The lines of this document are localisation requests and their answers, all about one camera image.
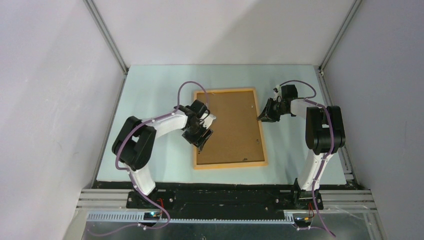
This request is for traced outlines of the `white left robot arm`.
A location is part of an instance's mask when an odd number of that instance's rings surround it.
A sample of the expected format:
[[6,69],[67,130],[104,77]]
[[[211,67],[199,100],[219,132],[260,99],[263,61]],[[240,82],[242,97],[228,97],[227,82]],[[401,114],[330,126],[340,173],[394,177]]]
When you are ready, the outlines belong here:
[[178,105],[165,115],[142,120],[130,116],[124,122],[113,145],[115,166],[128,172],[135,189],[141,193],[138,201],[145,208],[153,208],[158,194],[151,176],[150,161],[155,140],[173,131],[181,130],[182,137],[198,151],[213,134],[211,125],[216,119],[206,104],[195,100],[191,105]]

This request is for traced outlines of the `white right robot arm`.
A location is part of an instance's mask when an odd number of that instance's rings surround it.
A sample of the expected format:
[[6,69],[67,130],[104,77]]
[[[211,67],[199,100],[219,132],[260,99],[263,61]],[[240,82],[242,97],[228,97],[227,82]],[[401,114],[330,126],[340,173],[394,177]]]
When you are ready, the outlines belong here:
[[282,115],[305,119],[305,143],[309,149],[305,165],[291,188],[291,204],[304,209],[318,200],[320,181],[329,160],[346,142],[341,108],[325,106],[312,97],[299,97],[293,81],[273,89],[264,109],[257,117],[263,123],[278,122]]

